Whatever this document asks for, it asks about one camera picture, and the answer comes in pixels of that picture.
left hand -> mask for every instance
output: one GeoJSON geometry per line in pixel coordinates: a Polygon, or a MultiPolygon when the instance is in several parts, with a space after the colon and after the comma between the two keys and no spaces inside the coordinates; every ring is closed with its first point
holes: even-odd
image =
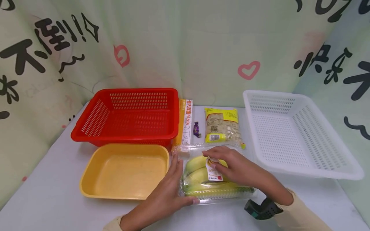
{"type": "Polygon", "coordinates": [[[184,206],[199,204],[200,201],[196,197],[179,196],[183,165],[183,161],[178,160],[178,155],[174,154],[167,174],[154,191],[145,201],[122,217],[120,223],[122,230],[141,230],[172,215],[184,206]]]}

fabric backdrop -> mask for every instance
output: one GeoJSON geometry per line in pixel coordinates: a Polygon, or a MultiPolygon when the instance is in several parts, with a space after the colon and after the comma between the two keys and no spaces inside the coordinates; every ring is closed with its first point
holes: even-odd
{"type": "Polygon", "coordinates": [[[294,91],[313,99],[365,171],[363,180],[342,180],[340,184],[367,224],[370,224],[369,11],[368,0],[352,1],[294,91]]]}
{"type": "Polygon", "coordinates": [[[291,92],[357,2],[0,0],[0,207],[98,90],[173,87],[208,106],[291,92]]]}

black wristband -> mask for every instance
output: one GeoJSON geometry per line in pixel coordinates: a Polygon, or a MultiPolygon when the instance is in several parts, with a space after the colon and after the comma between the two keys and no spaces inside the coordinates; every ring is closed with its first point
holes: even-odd
{"type": "Polygon", "coordinates": [[[266,220],[272,218],[275,214],[282,213],[283,210],[279,208],[271,199],[266,198],[261,205],[258,205],[252,200],[249,200],[244,210],[257,220],[266,220]]]}

right hand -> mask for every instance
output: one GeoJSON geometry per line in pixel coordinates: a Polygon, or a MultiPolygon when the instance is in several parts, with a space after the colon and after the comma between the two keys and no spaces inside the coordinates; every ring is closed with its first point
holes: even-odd
{"type": "Polygon", "coordinates": [[[251,186],[261,190],[271,200],[282,204],[293,203],[292,194],[275,178],[274,175],[245,158],[242,154],[226,146],[213,147],[202,152],[205,157],[224,160],[228,167],[216,163],[212,165],[232,182],[251,186]]]}

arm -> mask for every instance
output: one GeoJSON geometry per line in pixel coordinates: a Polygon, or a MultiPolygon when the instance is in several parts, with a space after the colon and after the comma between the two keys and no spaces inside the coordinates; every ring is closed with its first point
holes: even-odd
{"type": "Polygon", "coordinates": [[[271,173],[251,162],[236,150],[225,146],[203,152],[206,157],[226,161],[212,166],[239,185],[255,187],[276,203],[283,212],[274,216],[285,231],[331,231],[331,229],[271,173]]]}
{"type": "Polygon", "coordinates": [[[124,216],[115,218],[103,231],[140,231],[163,219],[184,206],[199,204],[195,197],[180,197],[179,183],[183,161],[174,155],[166,176],[148,198],[124,216]]]}

